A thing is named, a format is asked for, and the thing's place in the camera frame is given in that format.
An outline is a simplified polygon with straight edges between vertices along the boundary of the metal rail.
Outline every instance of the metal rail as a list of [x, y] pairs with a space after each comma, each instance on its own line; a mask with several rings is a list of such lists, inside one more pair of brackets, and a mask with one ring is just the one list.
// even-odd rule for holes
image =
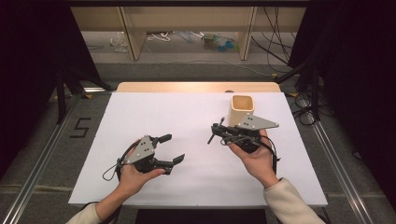
[[37, 184], [38, 180], [40, 179], [41, 175], [43, 174], [47, 163], [50, 160], [50, 157], [52, 155], [52, 152], [58, 145], [59, 139], [62, 136], [62, 133], [64, 131], [64, 127], [67, 124], [67, 121], [76, 106], [77, 102], [79, 101], [80, 96], [74, 95], [72, 96], [70, 100], [69, 107], [67, 108], [66, 114], [64, 116], [64, 119], [62, 120], [61, 123], [57, 124], [55, 126], [54, 131], [52, 132], [52, 135], [44, 147], [43, 152], [41, 153], [40, 157], [37, 160], [37, 163], [35, 164], [35, 167], [33, 168], [32, 172], [29, 174], [29, 177], [27, 178], [26, 182], [23, 184], [21, 191], [19, 192], [18, 196], [16, 197], [14, 203], [9, 207], [8, 212], [6, 214], [5, 219], [3, 220], [3, 224], [14, 224], [18, 223], [24, 208], [28, 204], [33, 191], [35, 189], [35, 185]]

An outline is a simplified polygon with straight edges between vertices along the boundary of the person's right hand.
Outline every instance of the person's right hand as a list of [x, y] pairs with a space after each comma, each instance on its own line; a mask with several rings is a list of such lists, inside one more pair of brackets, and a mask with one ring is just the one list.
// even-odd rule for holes
[[[267, 136], [267, 131], [264, 129], [260, 130], [260, 135]], [[271, 146], [269, 140], [264, 137], [262, 137], [262, 142], [267, 146]], [[259, 147], [256, 151], [249, 154], [236, 144], [228, 146], [241, 159], [247, 171], [256, 177], [266, 189], [279, 182], [272, 168], [272, 153], [268, 148]]]

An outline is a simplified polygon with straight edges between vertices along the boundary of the white cable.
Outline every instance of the white cable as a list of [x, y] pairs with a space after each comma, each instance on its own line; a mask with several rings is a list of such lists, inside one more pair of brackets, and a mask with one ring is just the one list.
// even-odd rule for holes
[[151, 35], [152, 35], [152, 37], [148, 37], [148, 40], [153, 40], [153, 39], [157, 38], [157, 39], [159, 39], [161, 41], [165, 41], [165, 42], [171, 41], [171, 39], [168, 37], [168, 33], [165, 33], [165, 34], [161, 33], [161, 37], [158, 37], [155, 34], [151, 34]]

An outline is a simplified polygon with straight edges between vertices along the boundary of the gray floor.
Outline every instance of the gray floor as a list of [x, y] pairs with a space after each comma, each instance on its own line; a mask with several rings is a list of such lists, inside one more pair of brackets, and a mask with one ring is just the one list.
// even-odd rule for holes
[[[234, 38], [230, 33], [221, 34]], [[193, 42], [190, 43], [176, 34], [169, 35], [170, 41], [167, 42], [147, 41], [139, 61], [132, 62], [128, 53], [114, 52], [114, 48], [110, 46], [110, 38], [115, 38], [115, 36], [114, 33], [84, 33], [103, 81], [113, 87], [117, 87], [122, 81], [134, 80], [270, 81], [272, 75], [280, 76], [281, 73], [274, 71], [268, 63], [277, 70], [288, 70], [272, 56], [267, 60], [267, 54], [253, 42], [247, 61], [242, 62], [239, 60], [238, 52], [232, 49], [218, 52], [204, 46], [197, 36], [191, 35]], [[254, 37], [263, 46], [268, 47], [269, 42], [262, 37], [262, 34], [254, 34]], [[286, 45], [292, 46], [291, 34], [282, 34], [282, 39]], [[281, 48], [273, 45], [272, 51], [284, 58]], [[295, 80], [294, 77], [282, 83], [282, 91], [294, 92]], [[84, 83], [84, 86], [94, 87], [90, 83]], [[93, 93], [88, 99], [78, 96], [68, 99], [69, 105], [73, 102], [76, 102], [76, 105], [64, 126], [62, 137], [50, 155], [46, 169], [24, 207], [19, 223], [65, 223], [79, 210], [67, 202], [90, 150], [109, 97], [109, 93], [102, 92]], [[294, 98], [288, 97], [288, 101], [291, 111], [298, 109]], [[320, 103], [327, 104], [324, 96], [321, 97]], [[319, 124], [328, 135], [351, 183], [362, 198], [372, 223], [396, 223], [395, 212], [370, 171], [363, 161], [352, 155], [355, 148], [347, 138], [337, 117], [332, 114], [331, 108], [321, 107], [320, 117]], [[81, 122], [89, 130], [84, 138], [71, 138], [72, 135], [83, 134], [82, 130], [75, 130], [81, 118], [90, 118]], [[38, 123], [29, 145], [21, 151], [0, 182], [1, 217], [6, 215], [21, 186], [35, 167], [36, 161], [56, 127], [56, 120], [56, 99], [52, 97], [49, 99], [48, 109]], [[324, 209], [315, 208], [315, 211], [323, 216], [327, 214], [332, 223], [360, 223], [326, 156], [323, 145], [318, 140], [315, 127], [303, 125], [298, 120], [296, 124], [329, 202]], [[136, 214], [137, 211], [132, 208], [122, 208], [119, 223], [134, 223]], [[267, 210], [267, 219], [268, 223], [276, 223], [270, 210]]]

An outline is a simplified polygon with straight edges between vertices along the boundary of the wrist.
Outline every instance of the wrist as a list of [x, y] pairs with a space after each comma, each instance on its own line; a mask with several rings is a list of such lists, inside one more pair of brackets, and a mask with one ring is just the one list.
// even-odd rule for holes
[[279, 180], [277, 179], [274, 171], [266, 172], [264, 175], [258, 176], [257, 179], [262, 183], [265, 189], [271, 188], [273, 185], [277, 184]]

